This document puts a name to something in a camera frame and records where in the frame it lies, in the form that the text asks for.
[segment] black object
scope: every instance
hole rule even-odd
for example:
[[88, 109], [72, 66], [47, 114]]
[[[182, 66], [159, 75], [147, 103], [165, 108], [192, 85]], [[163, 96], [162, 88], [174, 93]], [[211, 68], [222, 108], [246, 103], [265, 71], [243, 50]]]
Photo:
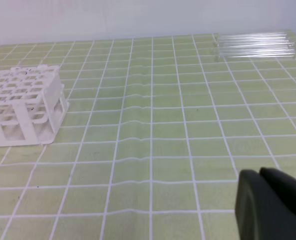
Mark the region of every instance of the black object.
[[241, 240], [296, 240], [296, 179], [273, 168], [242, 170], [235, 213]]

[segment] white grid line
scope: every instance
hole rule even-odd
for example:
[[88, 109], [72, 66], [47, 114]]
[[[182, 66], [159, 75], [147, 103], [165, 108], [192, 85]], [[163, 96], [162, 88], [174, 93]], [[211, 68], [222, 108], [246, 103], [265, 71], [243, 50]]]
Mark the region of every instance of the white grid line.
[[[200, 65], [199, 63], [191, 63], [191, 64], [178, 64], [177, 66], [181, 67], [181, 66], [199, 66], [199, 65]], [[163, 68], [163, 67], [174, 67], [174, 66], [175, 66], [174, 64], [165, 64], [165, 65], [156, 65], [154, 67], [155, 68]], [[143, 66], [143, 65], [130, 66], [130, 69], [138, 69], [138, 68], [150, 68], [150, 66]], [[109, 67], [107, 69], [109, 69], [109, 70], [126, 70], [127, 68], [126, 67], [112, 67], [112, 68]], [[265, 70], [281, 70], [281, 69], [282, 69], [281, 67], [278, 67], [278, 68], [265, 68], [265, 69], [260, 69], [260, 70], [265, 71]], [[287, 69], [296, 69], [296, 67], [288, 67]], [[91, 71], [96, 71], [96, 70], [98, 70], [98, 71], [103, 70], [103, 68], [84, 69], [82, 71], [83, 72], [91, 72]], [[255, 69], [253, 69], [253, 70], [231, 70], [231, 72], [233, 72], [233, 73], [235, 73], [235, 72], [238, 72], [238, 73], [255, 72], [255, 71], [256, 71]], [[60, 72], [61, 73], [69, 73], [69, 72], [78, 72], [78, 70], [61, 70]], [[179, 74], [202, 74], [203, 72], [205, 72], [207, 74], [217, 74], [217, 73], [228, 73], [229, 71], [228, 70], [226, 70], [226, 71], [197, 71], [197, 72], [189, 72], [189, 73], [181, 72]]]
[[[217, 184], [217, 183], [237, 183], [237, 179], [230, 179], [230, 180], [196, 180], [195, 183], [197, 184]], [[179, 184], [193, 184], [193, 181], [159, 181], [159, 180], [127, 180], [121, 182], [112, 183], [111, 186], [119, 186], [119, 185], [126, 185], [126, 184], [164, 184], [164, 185], [179, 185]], [[86, 184], [86, 185], [70, 185], [69, 189], [72, 188], [90, 188], [90, 187], [108, 187], [108, 183], [102, 184]], [[2, 190], [23, 190], [23, 189], [65, 189], [67, 185], [48, 185], [48, 186], [14, 186], [14, 187], [0, 187], [0, 191]]]
[[[128, 54], [128, 53], [114, 53], [114, 55], [125, 55], [125, 54]], [[96, 54], [96, 55], [89, 55], [89, 56], [106, 56], [107, 54]], [[216, 55], [200, 55], [201, 57], [210, 57], [210, 58], [214, 58]], [[65, 57], [63, 56], [47, 56], [47, 57], [37, 57], [37, 58], [26, 58], [28, 60], [37, 60], [37, 59], [52, 59], [52, 58], [67, 58], [67, 57], [76, 57], [76, 58], [80, 58], [80, 57], [86, 57], [86, 55], [75, 55], [75, 56], [68, 56], [68, 53]], [[191, 55], [191, 56], [177, 56], [176, 58], [191, 58], [191, 57], [197, 57], [197, 55]], [[137, 60], [150, 60], [150, 57], [143, 57], [143, 56], [138, 56], [138, 57], [134, 57], [133, 59], [137, 59]], [[168, 59], [174, 59], [174, 57], [155, 57], [154, 58], [155, 60], [168, 60]], [[21, 60], [21, 58], [14, 58], [14, 59], [9, 59], [9, 60]], [[125, 61], [128, 61], [127, 59], [123, 59], [123, 60], [110, 60], [109, 62], [125, 62]], [[230, 64], [234, 64], [234, 63], [248, 63], [248, 62], [251, 62], [251, 61], [255, 61], [255, 62], [274, 62], [275, 60], [272, 60], [272, 59], [266, 59], [266, 60], [262, 60], [262, 59], [251, 59], [251, 60], [247, 60], [247, 61], [230, 61], [229, 63]], [[104, 63], [105, 61], [87, 61], [86, 63]], [[82, 64], [84, 62], [64, 62], [64, 64], [67, 64], [67, 65], [72, 65], [72, 64]], [[224, 62], [207, 62], [205, 63], [206, 65], [217, 65], [217, 64], [222, 64]], [[185, 66], [185, 65], [197, 65], [197, 63], [190, 63], [190, 64], [179, 64], [179, 66]], [[172, 66], [172, 64], [165, 64], [165, 65], [156, 65], [155, 67], [164, 67], [164, 66]], [[11, 65], [1, 65], [0, 67], [12, 67]], [[132, 68], [135, 68], [135, 67], [148, 67], [146, 65], [132, 65], [131, 66]], [[260, 70], [277, 70], [277, 69], [281, 69], [281, 68], [262, 68]], [[246, 71], [253, 71], [253, 69], [251, 70], [233, 70], [234, 72], [246, 72]]]
[[[104, 72], [105, 72], [105, 69], [104, 69], [104, 71], [103, 71], [102, 78], [101, 78], [101, 80], [100, 80], [100, 84], [99, 84], [98, 89], [100, 89], [100, 86], [101, 86], [101, 83], [102, 83], [102, 79], [103, 79]], [[93, 105], [92, 105], [91, 111], [94, 109], [94, 106], [95, 106], [95, 104], [96, 104], [96, 99], [97, 99], [98, 93], [99, 93], [99, 91], [96, 93], [96, 97], [95, 97], [95, 100], [94, 100], [94, 102], [93, 102]], [[62, 197], [62, 200], [61, 200], [60, 207], [59, 207], [59, 209], [58, 209], [57, 215], [61, 213], [61, 210], [62, 210], [62, 208], [63, 208], [63, 204], [64, 204], [64, 201], [65, 201], [65, 199], [66, 199], [67, 193], [68, 193], [68, 187], [70, 186], [70, 183], [71, 183], [71, 180], [72, 180], [73, 172], [74, 172], [74, 170], [75, 170], [76, 162], [78, 161], [78, 158], [79, 158], [79, 155], [80, 155], [80, 152], [81, 152], [81, 148], [82, 148], [82, 146], [83, 146], [84, 138], [85, 138], [86, 133], [87, 133], [87, 129], [88, 129], [88, 125], [89, 125], [90, 120], [91, 120], [91, 116], [92, 116], [92, 113], [90, 113], [89, 118], [88, 118], [88, 121], [87, 121], [87, 126], [86, 126], [85, 129], [84, 129], [84, 133], [83, 133], [83, 136], [82, 136], [82, 139], [81, 139], [81, 143], [80, 143], [80, 146], [79, 146], [79, 149], [78, 149], [78, 153], [77, 153], [76, 159], [75, 159], [75, 161], [74, 161], [73, 167], [72, 167], [72, 169], [71, 169], [70, 176], [69, 176], [68, 183], [67, 183], [67, 187], [66, 187], [66, 189], [65, 189], [65, 191], [64, 191], [64, 194], [63, 194], [63, 197]], [[51, 230], [51, 234], [50, 234], [49, 240], [52, 240], [52, 238], [53, 238], [54, 231], [55, 231], [55, 229], [56, 229], [56, 227], [57, 227], [58, 219], [59, 219], [59, 217], [57, 216], [56, 219], [55, 219], [55, 221], [54, 221], [54, 223], [53, 223], [53, 226], [52, 226], [52, 230]]]
[[114, 154], [113, 154], [113, 160], [112, 160], [110, 180], [109, 180], [109, 186], [108, 186], [108, 191], [107, 191], [107, 198], [106, 198], [106, 203], [105, 203], [105, 207], [104, 207], [104, 215], [103, 215], [102, 225], [101, 225], [101, 231], [100, 231], [100, 240], [103, 239], [104, 228], [105, 228], [105, 221], [106, 221], [106, 214], [108, 212], [109, 198], [110, 198], [110, 192], [111, 192], [111, 184], [112, 184], [113, 173], [114, 173], [114, 165], [115, 165], [115, 160], [116, 160], [117, 150], [118, 150], [118, 140], [119, 140], [119, 135], [120, 135], [120, 127], [121, 127], [121, 121], [122, 121], [123, 106], [124, 106], [124, 100], [125, 100], [126, 91], [127, 91], [127, 81], [128, 81], [128, 75], [129, 75], [129, 66], [130, 66], [130, 63], [131, 63], [131, 55], [132, 55], [133, 42], [134, 42], [134, 39], [132, 39], [132, 43], [131, 43], [131, 51], [130, 51], [130, 58], [129, 58], [128, 70], [127, 70], [127, 77], [126, 77], [126, 83], [125, 83], [124, 92], [123, 92], [123, 99], [122, 99], [122, 104], [121, 104], [121, 113], [120, 113], [119, 125], [118, 125], [118, 130], [117, 130], [117, 139], [116, 139], [116, 144], [115, 144], [115, 147], [114, 147]]
[[[107, 212], [106, 215], [114, 215], [114, 214], [121, 214], [121, 213], [138, 213], [138, 214], [149, 214], [149, 211], [145, 210], [139, 210], [135, 208], [126, 208], [122, 210]], [[153, 215], [157, 214], [208, 214], [208, 213], [234, 213], [234, 209], [208, 209], [208, 210], [167, 210], [167, 211], [152, 211]], [[20, 219], [20, 218], [54, 218], [56, 217], [56, 214], [25, 214], [25, 215], [15, 215], [13, 218]], [[95, 213], [67, 213], [67, 214], [59, 214], [60, 218], [66, 218], [66, 217], [91, 217], [91, 216], [104, 216], [103, 212], [95, 212]], [[7, 219], [11, 217], [10, 215], [0, 215], [0, 219]]]
[[[202, 65], [202, 62], [201, 62], [201, 59], [200, 59], [200, 56], [199, 56], [199, 55], [198, 55], [198, 59], [199, 59], [199, 63], [200, 63], [201, 69], [203, 70], [203, 65]], [[217, 111], [217, 106], [215, 105], [215, 102], [214, 102], [213, 96], [212, 96], [212, 94], [211, 94], [211, 89], [210, 89], [210, 87], [209, 87], [208, 80], [207, 80], [207, 77], [206, 77], [205, 74], [204, 74], [204, 79], [205, 79], [205, 81], [206, 81], [206, 85], [207, 85], [207, 88], [208, 88], [208, 92], [209, 92], [209, 95], [210, 95], [210, 97], [211, 97], [211, 102], [212, 102], [213, 110], [214, 110], [214, 112], [215, 112], [215, 114], [216, 114], [216, 118], [217, 118], [217, 121], [218, 121], [218, 123], [219, 123], [220, 131], [221, 131], [221, 134], [222, 134], [222, 136], [223, 136], [222, 138], [223, 138], [223, 140], [224, 140], [224, 144], [225, 144], [226, 149], [227, 149], [227, 151], [228, 151], [228, 154], [229, 154], [229, 156], [230, 156], [230, 159], [231, 159], [231, 163], [232, 163], [232, 166], [233, 166], [234, 173], [235, 173], [236, 177], [238, 178], [238, 177], [239, 177], [239, 173], [238, 173], [238, 170], [237, 170], [236, 165], [235, 165], [235, 163], [234, 163], [233, 156], [232, 156], [232, 153], [231, 153], [230, 147], [229, 147], [229, 145], [228, 145], [228, 141], [227, 141], [227, 138], [226, 138], [226, 136], [225, 136], [225, 133], [224, 133], [224, 130], [223, 130], [223, 127], [222, 127], [221, 121], [220, 121], [220, 117], [219, 117], [219, 114], [218, 114], [218, 111]]]
[[152, 206], [153, 206], [153, 168], [152, 168], [152, 138], [153, 138], [153, 38], [151, 39], [151, 97], [150, 97], [150, 159], [149, 159], [149, 240], [153, 239], [153, 220], [152, 220]]
[[[284, 158], [284, 157], [296, 157], [296, 154], [285, 154], [285, 155], [274, 155], [276, 158]], [[220, 156], [192, 156], [195, 159], [212, 159], [212, 158], [230, 158], [229, 155], [220, 155]], [[233, 158], [270, 158], [270, 155], [234, 155]], [[124, 162], [124, 161], [130, 161], [130, 160], [136, 160], [136, 161], [144, 161], [149, 159], [149, 156], [143, 157], [143, 158], [137, 158], [137, 157], [126, 157], [121, 159], [116, 159], [116, 163]], [[153, 159], [188, 159], [189, 156], [154, 156]], [[111, 163], [112, 160], [96, 160], [96, 161], [78, 161], [76, 162], [76, 165], [81, 164], [104, 164], [104, 163]], [[17, 162], [17, 163], [6, 163], [0, 165], [0, 167], [9, 167], [9, 166], [24, 166], [24, 165], [34, 165], [35, 162]], [[74, 162], [72, 161], [65, 161], [65, 162], [37, 162], [38, 166], [42, 165], [72, 165]]]
[[[174, 56], [175, 56], [176, 51], [175, 51], [175, 48], [174, 48], [173, 37], [172, 37], [172, 46], [173, 46], [173, 52], [174, 52]], [[195, 198], [196, 198], [197, 211], [199, 212], [200, 209], [201, 209], [200, 208], [200, 203], [199, 203], [199, 194], [198, 194], [198, 189], [197, 189], [197, 184], [196, 184], [196, 179], [195, 179], [195, 173], [194, 173], [194, 168], [193, 168], [193, 160], [192, 160], [192, 154], [191, 154], [190, 143], [189, 143], [189, 136], [188, 136], [188, 129], [187, 129], [187, 124], [186, 124], [186, 117], [185, 117], [184, 108], [183, 108], [183, 98], [182, 98], [182, 93], [181, 93], [179, 72], [178, 72], [178, 66], [177, 66], [176, 58], [175, 58], [175, 63], [176, 63], [177, 80], [178, 80], [179, 93], [180, 93], [181, 110], [182, 110], [183, 122], [184, 122], [184, 130], [185, 130], [185, 135], [186, 135], [187, 148], [188, 148], [188, 152], [189, 152], [189, 162], [190, 162], [191, 175], [192, 175], [192, 181], [193, 181], [193, 189], [194, 189], [194, 195], [195, 195]], [[206, 240], [201, 213], [198, 213], [198, 218], [199, 218], [199, 225], [200, 225], [201, 240]]]
[[44, 147], [43, 147], [42, 152], [40, 153], [40, 155], [39, 155], [39, 157], [38, 157], [36, 163], [34, 164], [32, 170], [30, 171], [28, 181], [27, 181], [27, 183], [26, 183], [26, 185], [25, 185], [23, 191], [22, 191], [21, 194], [20, 194], [20, 197], [19, 197], [19, 199], [18, 199], [18, 202], [17, 202], [16, 206], [14, 207], [14, 210], [13, 210], [13, 212], [12, 212], [12, 215], [11, 215], [10, 218], [9, 218], [9, 221], [8, 221], [6, 227], [4, 228], [4, 231], [3, 231], [3, 233], [2, 233], [2, 236], [1, 236], [0, 240], [3, 240], [4, 237], [6, 236], [6, 233], [7, 233], [8, 229], [9, 229], [9, 226], [10, 226], [10, 224], [11, 224], [11, 222], [12, 222], [12, 219], [13, 219], [13, 217], [16, 215], [16, 212], [17, 212], [17, 210], [18, 210], [18, 208], [19, 208], [19, 205], [20, 205], [20, 203], [21, 203], [21, 200], [22, 200], [22, 198], [23, 198], [25, 192], [26, 192], [27, 189], [28, 189], [28, 186], [29, 186], [29, 183], [30, 183], [30, 181], [31, 181], [31, 178], [32, 178], [33, 172], [34, 172], [34, 170], [35, 170], [36, 167], [37, 167], [37, 163], [40, 161], [40, 159], [41, 159], [41, 157], [42, 157], [42, 154], [43, 154], [44, 151], [46, 150], [46, 147], [47, 147], [47, 146], [44, 146]]

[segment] white wall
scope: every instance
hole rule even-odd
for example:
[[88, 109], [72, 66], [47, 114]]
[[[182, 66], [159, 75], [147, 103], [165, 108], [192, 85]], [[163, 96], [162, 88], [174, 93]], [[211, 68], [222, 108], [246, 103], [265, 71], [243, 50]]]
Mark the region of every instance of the white wall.
[[0, 44], [296, 32], [296, 0], [0, 0]]

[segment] table surface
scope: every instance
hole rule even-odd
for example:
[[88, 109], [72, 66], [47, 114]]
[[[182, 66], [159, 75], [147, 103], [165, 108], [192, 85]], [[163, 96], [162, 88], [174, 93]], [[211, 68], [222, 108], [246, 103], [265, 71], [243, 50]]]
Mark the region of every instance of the table surface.
[[296, 177], [296, 59], [213, 37], [1, 45], [0, 70], [60, 65], [70, 107], [53, 144], [0, 148], [0, 238], [238, 239], [240, 170]]

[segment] green grid mat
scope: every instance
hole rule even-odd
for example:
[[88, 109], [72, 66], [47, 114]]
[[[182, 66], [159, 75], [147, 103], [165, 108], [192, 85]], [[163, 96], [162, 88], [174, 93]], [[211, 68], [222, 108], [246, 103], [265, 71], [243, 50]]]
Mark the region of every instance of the green grid mat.
[[211, 34], [0, 46], [0, 70], [61, 65], [70, 102], [53, 144], [0, 148], [0, 238], [238, 239], [239, 171], [296, 177], [296, 60], [214, 52]]

